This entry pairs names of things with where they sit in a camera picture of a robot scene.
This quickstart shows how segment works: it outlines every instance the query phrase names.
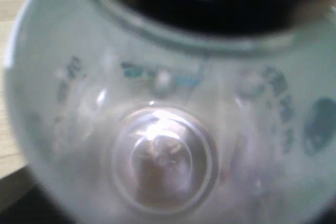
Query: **wooden surface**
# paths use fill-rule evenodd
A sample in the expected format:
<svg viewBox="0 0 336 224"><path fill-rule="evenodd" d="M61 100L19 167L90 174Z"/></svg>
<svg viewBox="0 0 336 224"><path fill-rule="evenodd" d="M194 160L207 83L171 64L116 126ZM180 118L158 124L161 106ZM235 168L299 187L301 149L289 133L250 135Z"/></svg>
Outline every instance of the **wooden surface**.
<svg viewBox="0 0 336 224"><path fill-rule="evenodd" d="M0 178L25 165L6 117L2 62L13 21L25 0L0 0Z"/></svg>

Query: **circular base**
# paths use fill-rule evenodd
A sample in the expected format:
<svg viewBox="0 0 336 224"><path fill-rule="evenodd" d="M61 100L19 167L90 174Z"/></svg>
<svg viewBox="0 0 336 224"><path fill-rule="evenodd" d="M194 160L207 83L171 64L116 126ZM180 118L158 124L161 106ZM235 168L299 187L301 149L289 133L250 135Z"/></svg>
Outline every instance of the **circular base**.
<svg viewBox="0 0 336 224"><path fill-rule="evenodd" d="M113 179L131 205L176 214L211 189L216 162L201 123L173 108L148 107L127 116L112 153Z"/></svg>

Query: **clear plastic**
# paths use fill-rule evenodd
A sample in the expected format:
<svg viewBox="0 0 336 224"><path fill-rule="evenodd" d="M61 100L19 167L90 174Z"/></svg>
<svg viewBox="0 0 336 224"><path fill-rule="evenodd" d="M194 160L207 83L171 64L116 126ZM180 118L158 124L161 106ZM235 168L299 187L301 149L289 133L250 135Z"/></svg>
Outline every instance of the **clear plastic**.
<svg viewBox="0 0 336 224"><path fill-rule="evenodd" d="M32 171L61 206L84 223L262 224L299 223L328 204L333 14L282 38L290 47L246 40L244 54L179 33L153 41L144 29L89 0L30 0L24 10L5 66L7 104ZM262 50L246 54L251 45ZM128 161L142 157L137 146L175 179L141 186L139 159ZM166 148L173 154L161 158Z"/></svg>

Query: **wooden table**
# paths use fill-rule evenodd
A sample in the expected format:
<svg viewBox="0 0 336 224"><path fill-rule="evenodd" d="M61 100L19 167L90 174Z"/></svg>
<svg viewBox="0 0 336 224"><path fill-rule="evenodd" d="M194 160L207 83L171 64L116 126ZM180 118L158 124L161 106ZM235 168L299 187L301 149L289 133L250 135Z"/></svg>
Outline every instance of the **wooden table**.
<svg viewBox="0 0 336 224"><path fill-rule="evenodd" d="M6 43L13 21L25 0L0 0L0 62L3 62ZM0 67L0 178L25 165L8 125L4 102L3 68Z"/></svg>

